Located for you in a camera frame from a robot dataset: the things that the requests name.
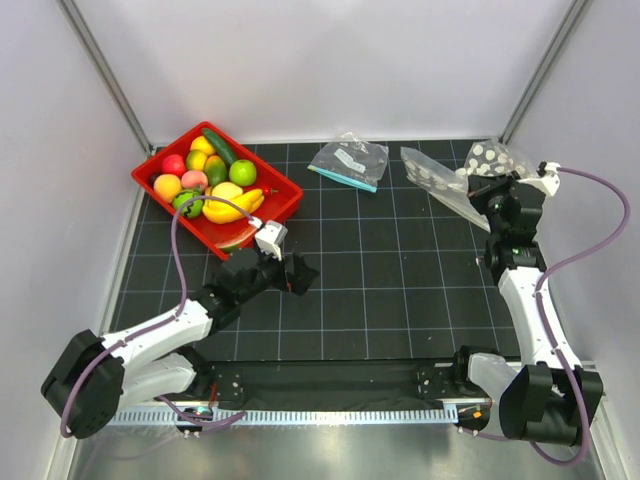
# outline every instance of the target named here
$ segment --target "grid tabletop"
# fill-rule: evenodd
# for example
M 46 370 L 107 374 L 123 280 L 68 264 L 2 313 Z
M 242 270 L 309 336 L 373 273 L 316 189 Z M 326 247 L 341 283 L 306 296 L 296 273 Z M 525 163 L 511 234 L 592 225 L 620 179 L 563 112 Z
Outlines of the grid tabletop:
M 305 191 L 286 222 L 286 253 L 304 254 L 320 277 L 303 297 L 269 290 L 240 319 L 198 342 L 210 360 L 446 358 L 461 345 L 519 356 L 504 300 L 478 266 L 486 233 L 406 178 L 400 147 L 462 166 L 470 141 L 388 142 L 390 161 L 376 193 L 307 169 L 320 144 L 251 145 Z M 146 197 L 112 322 L 131 327 L 174 307 L 179 281 L 170 256 L 170 215 Z M 180 228 L 187 285 L 217 266 Z

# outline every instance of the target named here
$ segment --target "yellow banana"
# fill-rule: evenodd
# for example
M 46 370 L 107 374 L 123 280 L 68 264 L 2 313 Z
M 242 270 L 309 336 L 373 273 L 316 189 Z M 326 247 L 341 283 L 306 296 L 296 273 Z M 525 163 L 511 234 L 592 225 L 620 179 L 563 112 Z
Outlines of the yellow banana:
M 243 210 L 253 213 L 262 205 L 264 195 L 261 189 L 256 188 L 230 201 Z M 235 208 L 215 200 L 207 200 L 202 208 L 202 213 L 210 222 L 218 224 L 235 222 L 243 217 Z

